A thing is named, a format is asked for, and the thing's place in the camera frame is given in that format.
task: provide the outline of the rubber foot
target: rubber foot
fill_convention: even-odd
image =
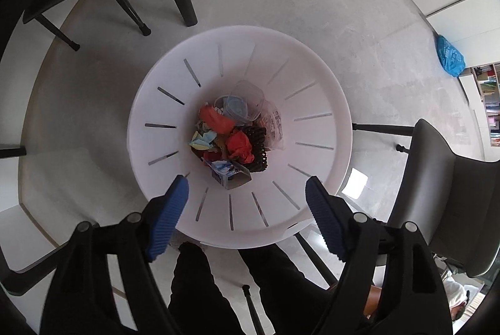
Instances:
[[[141,32],[144,36],[151,35],[151,29],[149,29],[146,24],[139,27],[139,29],[141,30]]]
[[[400,151],[401,153],[408,153],[408,149],[401,145],[396,145],[396,150]]]

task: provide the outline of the person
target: person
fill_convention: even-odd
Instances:
[[[214,282],[203,250],[184,242],[173,272],[168,310],[183,335],[243,335],[229,301]],[[262,305],[277,335],[308,335],[332,293],[310,282],[278,245],[239,250],[260,288]]]
[[[457,321],[464,314],[471,292],[466,291],[465,287],[457,283],[451,274],[448,274],[442,281],[446,297],[448,298],[449,312],[452,321]]]

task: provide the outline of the trash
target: trash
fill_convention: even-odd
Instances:
[[[264,93],[251,82],[240,80],[223,102],[224,115],[236,120],[239,125],[245,125],[261,114]]]
[[[221,150],[221,157],[224,160],[228,159],[228,148],[226,146],[226,137],[224,135],[217,135],[217,138],[213,140],[213,143]]]
[[[212,177],[226,190],[235,189],[240,185],[252,181],[252,176],[247,168],[235,161],[219,160],[204,162],[212,169]]]
[[[222,152],[220,151],[208,151],[205,150],[203,152],[203,160],[207,161],[217,161],[217,160],[222,160]]]
[[[244,98],[227,96],[224,100],[224,114],[236,121],[236,125],[248,122],[248,106]]]
[[[254,156],[252,155],[252,145],[242,131],[235,130],[226,140],[227,150],[229,151],[230,159],[237,159],[240,163],[252,163]]]
[[[218,175],[226,177],[231,177],[237,173],[236,167],[234,167],[234,164],[232,164],[229,160],[213,161],[211,167]]]
[[[266,150],[284,149],[281,115],[273,103],[264,101],[261,116],[253,124],[266,128]]]
[[[191,142],[189,145],[196,150],[208,150],[213,148],[211,142],[217,137],[217,133],[214,131],[205,132],[203,135],[200,135],[198,131],[194,133],[192,136]]]
[[[200,108],[199,118],[205,122],[212,131],[222,135],[229,135],[235,125],[234,120],[219,114],[211,105],[204,105]]]
[[[252,163],[245,163],[245,167],[250,173],[264,171],[268,167],[268,156],[264,148],[264,140],[266,139],[266,128],[260,126],[241,126],[238,127],[250,141],[252,146],[252,155],[254,157]]]
[[[453,77],[458,77],[466,68],[463,55],[442,35],[437,37],[436,50],[442,68]]]

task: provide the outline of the metal rod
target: metal rod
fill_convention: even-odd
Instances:
[[[414,126],[352,124],[354,131],[370,131],[379,134],[412,136]]]
[[[264,328],[262,328],[261,320],[258,317],[257,310],[253,305],[252,296],[250,294],[250,286],[248,284],[244,284],[242,290],[245,298],[247,299],[248,309],[250,310],[250,317],[252,319],[255,332],[257,335],[266,335]]]
[[[301,233],[297,232],[295,234],[295,237],[297,238],[298,243],[301,244],[302,249],[304,249],[307,256],[309,256],[309,259],[311,259],[312,264],[314,264],[319,274],[323,276],[324,280],[328,283],[328,285],[331,287],[332,285],[337,284],[338,280],[335,277],[335,275],[331,272],[331,270],[323,262],[323,260],[319,257],[319,255],[314,251],[314,249],[311,248],[311,245],[309,245],[309,243],[303,238]]]

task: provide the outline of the concrete floor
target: concrete floor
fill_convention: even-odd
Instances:
[[[441,68],[433,30],[411,0],[192,1],[199,23],[186,28],[173,0],[130,0],[152,29],[144,37],[114,0],[80,0],[62,29],[81,49],[52,44],[24,123],[22,140],[29,155],[20,162],[19,195],[58,243],[82,219],[112,224],[145,206],[126,148],[133,98],[168,49],[213,27],[257,25],[289,34],[330,66],[354,122],[413,125],[425,118],[458,154],[482,157],[466,98],[458,81]],[[394,150],[396,142],[408,144],[408,139],[353,134],[349,170],[368,176],[355,203],[382,220],[391,212],[406,161]],[[327,252],[322,238],[311,229],[303,235],[339,275],[343,265]],[[295,238],[279,245],[309,279],[327,287]],[[210,248],[207,255],[243,329],[253,333],[239,289],[242,283],[252,284],[247,268],[234,250]],[[152,265],[167,302],[176,257],[168,249]],[[122,288],[116,272],[113,282]],[[256,300],[257,291],[253,284]],[[257,309],[266,333],[273,333],[259,303]]]

